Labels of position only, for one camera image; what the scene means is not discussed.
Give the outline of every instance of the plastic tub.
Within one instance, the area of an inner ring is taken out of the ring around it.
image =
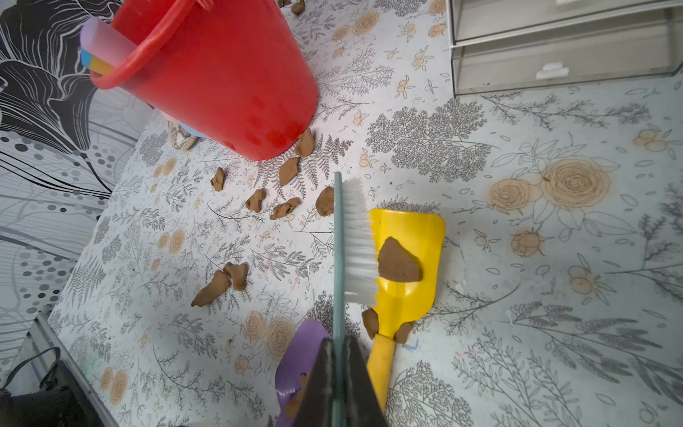
[[[273,0],[126,0],[112,27],[138,44],[106,76],[249,160],[271,159],[308,127],[318,86]]]

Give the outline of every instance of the wall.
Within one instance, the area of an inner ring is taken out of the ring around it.
[[[119,6],[0,1],[0,371],[57,300],[151,113],[79,63],[80,26]]]

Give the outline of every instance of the yellow dustpan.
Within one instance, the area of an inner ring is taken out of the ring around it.
[[[420,319],[434,304],[438,259],[446,235],[446,225],[443,218],[435,214],[387,209],[371,210],[370,221],[378,253],[384,241],[388,237],[394,237],[418,259],[422,268],[420,282],[396,283],[381,277],[377,280],[379,294],[377,306],[373,309],[379,317],[380,331],[372,344],[367,371],[384,411],[396,346],[393,336],[401,325]]]

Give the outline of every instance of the brown clay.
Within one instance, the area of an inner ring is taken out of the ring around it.
[[[218,298],[220,294],[230,287],[230,279],[222,270],[216,270],[213,280],[202,288],[195,299],[192,300],[190,307],[198,305],[203,307]]]
[[[408,341],[408,335],[412,330],[413,322],[405,322],[403,325],[401,325],[398,331],[396,331],[396,334],[393,336],[393,340],[396,341],[396,344],[405,344]]]
[[[380,277],[386,280],[400,283],[422,280],[422,270],[415,258],[393,237],[385,240],[377,263]]]
[[[270,216],[270,219],[286,217],[294,210],[294,208],[296,208],[300,204],[301,201],[296,197],[294,199],[289,199],[286,203],[282,203],[275,206],[275,209],[273,209],[273,214]]]
[[[304,130],[304,133],[299,136],[299,143],[296,145],[294,152],[301,157],[308,157],[313,152],[315,145],[316,141],[313,139],[311,128],[307,128]]]
[[[301,15],[304,10],[306,10],[306,3],[303,0],[299,0],[298,3],[292,6],[292,13],[297,16]]]
[[[308,385],[308,374],[299,375],[299,383],[301,384],[301,390],[296,392],[287,403],[285,403],[285,416],[287,418],[295,418],[301,407],[301,401],[303,400],[303,395],[306,392],[306,386]]]
[[[261,201],[266,198],[266,190],[260,189],[254,191],[254,194],[246,201],[247,209],[253,210],[256,213],[261,212]]]
[[[367,336],[369,336],[370,339],[373,340],[375,338],[375,335],[377,335],[377,333],[380,331],[379,316],[377,316],[377,312],[375,312],[372,308],[369,308],[363,312],[362,317],[363,326],[367,331]]]
[[[299,157],[292,157],[280,166],[280,186],[284,187],[298,174]]]
[[[214,190],[220,191],[223,189],[223,181],[225,181],[225,172],[223,171],[222,167],[219,167],[216,169],[216,174],[214,177],[211,179],[211,185],[214,187]]]
[[[236,290],[244,290],[247,287],[247,273],[249,271],[249,266],[247,266],[246,262],[240,265],[235,265],[228,262],[223,267],[223,271],[230,277],[232,286]]]
[[[325,190],[320,192],[318,200],[316,200],[316,209],[321,217],[327,217],[335,212],[335,189],[332,187],[325,187]]]

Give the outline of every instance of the white bristles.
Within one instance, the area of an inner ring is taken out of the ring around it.
[[[376,305],[378,293],[377,251],[372,240],[363,183],[352,179],[341,184],[344,196],[344,271],[346,301]]]

